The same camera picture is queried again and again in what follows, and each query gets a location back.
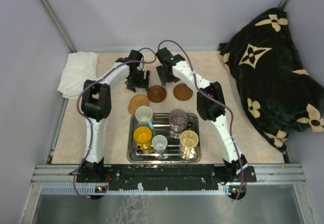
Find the wooden coaster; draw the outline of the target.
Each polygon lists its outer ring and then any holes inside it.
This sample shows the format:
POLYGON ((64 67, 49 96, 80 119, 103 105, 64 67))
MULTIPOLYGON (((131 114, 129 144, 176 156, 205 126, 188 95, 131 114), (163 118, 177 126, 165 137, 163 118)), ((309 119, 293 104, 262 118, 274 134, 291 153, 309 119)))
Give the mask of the wooden coaster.
POLYGON ((149 88, 147 97, 151 102, 160 103, 167 97, 167 91, 163 86, 155 85, 149 88))
POLYGON ((193 91, 186 84, 181 83, 174 87, 173 94, 176 99, 187 101, 192 97, 193 91))

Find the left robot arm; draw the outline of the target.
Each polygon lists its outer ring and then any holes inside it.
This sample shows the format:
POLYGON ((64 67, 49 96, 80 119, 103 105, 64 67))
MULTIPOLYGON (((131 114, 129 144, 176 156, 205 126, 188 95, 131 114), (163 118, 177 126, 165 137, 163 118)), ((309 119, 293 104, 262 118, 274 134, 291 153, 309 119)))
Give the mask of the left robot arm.
POLYGON ((77 169, 77 181, 99 182, 105 177, 102 153, 105 120, 111 113, 111 90, 126 80, 126 88, 148 90, 150 71, 145 71, 140 50, 131 50, 128 57, 119 58, 113 67, 95 80, 86 80, 78 98, 78 112, 86 119, 86 152, 77 169))

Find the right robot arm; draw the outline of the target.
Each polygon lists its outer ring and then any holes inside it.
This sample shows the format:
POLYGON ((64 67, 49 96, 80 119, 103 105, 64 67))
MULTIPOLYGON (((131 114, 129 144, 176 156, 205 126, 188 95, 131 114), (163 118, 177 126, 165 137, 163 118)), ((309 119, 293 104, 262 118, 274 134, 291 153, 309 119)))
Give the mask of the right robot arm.
POLYGON ((159 48, 156 56, 161 63, 157 70, 163 85, 181 80, 196 93, 196 110, 215 129, 227 177, 232 181, 240 180, 244 185, 244 170, 248 163, 232 133, 233 112, 225 104, 220 83, 206 80, 194 70, 189 58, 173 55, 166 47, 159 48))

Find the woven coaster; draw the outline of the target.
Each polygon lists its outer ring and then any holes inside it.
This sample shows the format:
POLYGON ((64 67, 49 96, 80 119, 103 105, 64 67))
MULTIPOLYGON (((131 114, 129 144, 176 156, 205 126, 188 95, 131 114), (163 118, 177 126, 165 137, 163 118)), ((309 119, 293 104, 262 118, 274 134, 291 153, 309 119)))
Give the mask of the woven coaster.
POLYGON ((146 95, 138 94, 131 98, 129 106, 131 109, 136 110, 141 106, 150 106, 150 100, 146 95))
POLYGON ((130 115, 134 115, 136 110, 137 110, 136 107, 134 107, 134 106, 132 106, 130 104, 128 105, 128 112, 129 112, 130 115))

